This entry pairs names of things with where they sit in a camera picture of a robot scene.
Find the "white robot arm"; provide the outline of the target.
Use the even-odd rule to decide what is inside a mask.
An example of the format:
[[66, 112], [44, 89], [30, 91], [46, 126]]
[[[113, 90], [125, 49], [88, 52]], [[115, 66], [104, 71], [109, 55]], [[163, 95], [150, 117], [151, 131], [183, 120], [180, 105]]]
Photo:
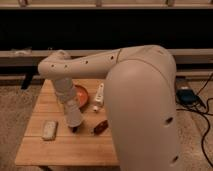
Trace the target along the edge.
[[52, 82], [71, 128], [83, 122], [72, 81], [104, 81], [104, 105], [121, 171], [183, 171], [176, 62], [167, 49], [143, 45], [77, 59], [58, 50], [38, 64], [38, 72]]

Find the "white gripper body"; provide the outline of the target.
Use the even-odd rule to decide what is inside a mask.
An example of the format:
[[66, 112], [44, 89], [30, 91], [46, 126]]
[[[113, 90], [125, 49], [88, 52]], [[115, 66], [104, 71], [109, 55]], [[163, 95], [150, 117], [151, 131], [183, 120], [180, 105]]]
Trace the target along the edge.
[[62, 104], [79, 104], [77, 100], [77, 89], [70, 78], [54, 80], [53, 87], [58, 100]]

